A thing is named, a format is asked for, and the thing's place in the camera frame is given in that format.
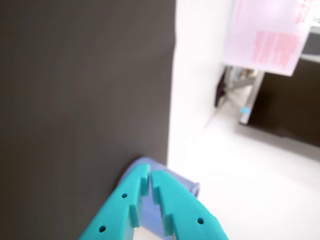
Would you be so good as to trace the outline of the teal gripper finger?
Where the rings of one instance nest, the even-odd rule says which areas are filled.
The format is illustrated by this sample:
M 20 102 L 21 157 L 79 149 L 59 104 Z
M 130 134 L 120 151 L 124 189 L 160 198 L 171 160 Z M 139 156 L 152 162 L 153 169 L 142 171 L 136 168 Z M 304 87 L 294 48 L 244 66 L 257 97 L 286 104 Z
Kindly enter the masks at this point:
M 150 165 L 133 168 L 102 205 L 81 240 L 132 240 L 140 226 L 142 198 L 149 194 Z
M 173 240 L 227 240 L 215 216 L 169 173 L 150 174 L 153 203 L 160 207 L 165 236 Z

